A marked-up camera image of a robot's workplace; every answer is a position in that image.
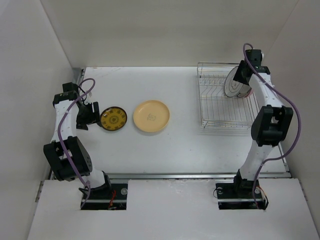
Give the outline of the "white patterned plate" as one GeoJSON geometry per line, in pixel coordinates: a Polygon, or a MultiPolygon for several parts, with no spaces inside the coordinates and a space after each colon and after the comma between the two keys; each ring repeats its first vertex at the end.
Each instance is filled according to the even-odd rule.
{"type": "Polygon", "coordinates": [[[238,67],[236,66],[229,72],[224,82],[224,94],[229,98],[237,98],[237,94],[243,85],[242,83],[233,80],[237,68],[238,67]]]}

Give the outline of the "small brown plate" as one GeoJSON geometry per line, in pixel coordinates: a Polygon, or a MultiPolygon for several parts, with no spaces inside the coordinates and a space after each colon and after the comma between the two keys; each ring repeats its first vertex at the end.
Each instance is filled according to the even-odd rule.
{"type": "Polygon", "coordinates": [[[127,120],[126,111],[118,106],[108,107],[100,114],[100,126],[110,132],[123,128],[127,120]]]}

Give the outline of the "yellow wooden plate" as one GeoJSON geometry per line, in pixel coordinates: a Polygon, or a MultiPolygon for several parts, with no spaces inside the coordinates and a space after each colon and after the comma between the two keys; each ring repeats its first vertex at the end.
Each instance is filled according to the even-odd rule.
{"type": "Polygon", "coordinates": [[[146,133],[162,131],[169,123],[170,110],[159,100],[147,100],[140,103],[133,112],[135,126],[146,133]]]}

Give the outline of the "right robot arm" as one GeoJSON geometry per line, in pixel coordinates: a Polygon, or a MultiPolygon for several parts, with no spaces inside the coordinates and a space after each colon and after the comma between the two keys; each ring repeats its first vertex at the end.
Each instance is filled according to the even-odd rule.
{"type": "Polygon", "coordinates": [[[277,96],[270,70],[262,66],[261,50],[245,49],[243,53],[244,60],[240,62],[233,79],[251,87],[260,109],[251,125],[249,153],[231,185],[232,193],[239,198],[247,198],[255,191],[264,161],[273,148],[286,138],[294,115],[294,110],[286,107],[277,96]]]}

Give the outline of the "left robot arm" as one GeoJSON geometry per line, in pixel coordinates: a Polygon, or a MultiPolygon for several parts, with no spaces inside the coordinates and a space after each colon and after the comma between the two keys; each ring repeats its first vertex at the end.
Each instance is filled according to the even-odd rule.
{"type": "Polygon", "coordinates": [[[78,177],[100,198],[111,195],[108,175],[95,169],[91,157],[77,136],[77,130],[87,131],[89,125],[100,124],[98,102],[91,102],[81,87],[68,82],[63,92],[54,96],[55,129],[50,143],[43,146],[44,155],[59,181],[71,182],[78,177]]]}

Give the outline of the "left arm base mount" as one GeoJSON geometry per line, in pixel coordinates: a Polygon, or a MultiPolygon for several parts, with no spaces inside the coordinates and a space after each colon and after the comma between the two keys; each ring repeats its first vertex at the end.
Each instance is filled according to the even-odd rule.
{"type": "Polygon", "coordinates": [[[81,210],[93,211],[124,211],[127,209],[128,184],[112,183],[92,188],[89,193],[87,188],[79,188],[82,193],[81,210]]]}

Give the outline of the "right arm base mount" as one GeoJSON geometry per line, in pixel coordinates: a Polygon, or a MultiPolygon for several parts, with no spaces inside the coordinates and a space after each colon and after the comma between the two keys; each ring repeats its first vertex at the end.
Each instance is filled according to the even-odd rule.
{"type": "Polygon", "coordinates": [[[236,191],[232,182],[218,181],[213,196],[217,198],[219,210],[266,210],[269,199],[260,186],[236,191]]]}

